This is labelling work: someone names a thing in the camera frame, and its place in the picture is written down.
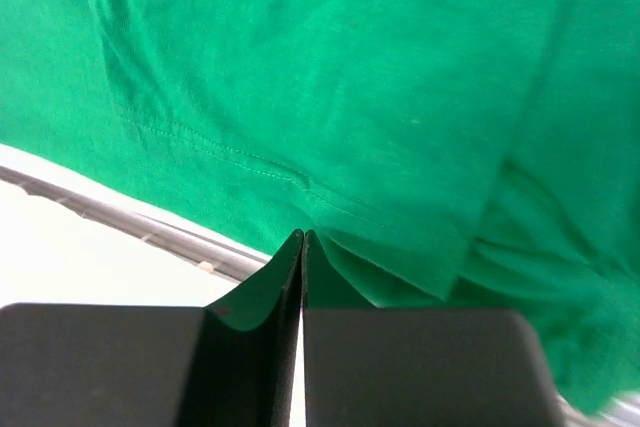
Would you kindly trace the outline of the green t shirt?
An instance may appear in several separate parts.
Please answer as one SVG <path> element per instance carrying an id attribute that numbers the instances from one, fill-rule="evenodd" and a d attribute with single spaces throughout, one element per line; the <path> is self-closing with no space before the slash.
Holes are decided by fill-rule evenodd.
<path id="1" fill-rule="evenodd" d="M 639 0 L 1 0 L 1 141 L 639 386 Z"/>

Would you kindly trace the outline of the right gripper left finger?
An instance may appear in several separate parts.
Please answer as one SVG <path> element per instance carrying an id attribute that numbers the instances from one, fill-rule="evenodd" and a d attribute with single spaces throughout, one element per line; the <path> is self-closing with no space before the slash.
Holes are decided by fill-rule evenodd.
<path id="1" fill-rule="evenodd" d="M 4 307 L 2 424 L 287 425 L 303 240 L 204 307 Z"/>

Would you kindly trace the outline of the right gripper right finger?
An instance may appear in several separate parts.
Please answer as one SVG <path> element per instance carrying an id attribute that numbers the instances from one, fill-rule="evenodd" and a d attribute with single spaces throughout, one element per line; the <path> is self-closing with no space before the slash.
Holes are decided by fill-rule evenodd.
<path id="1" fill-rule="evenodd" d="M 538 337 L 495 308 L 378 308 L 303 247 L 310 426 L 560 426 Z"/>

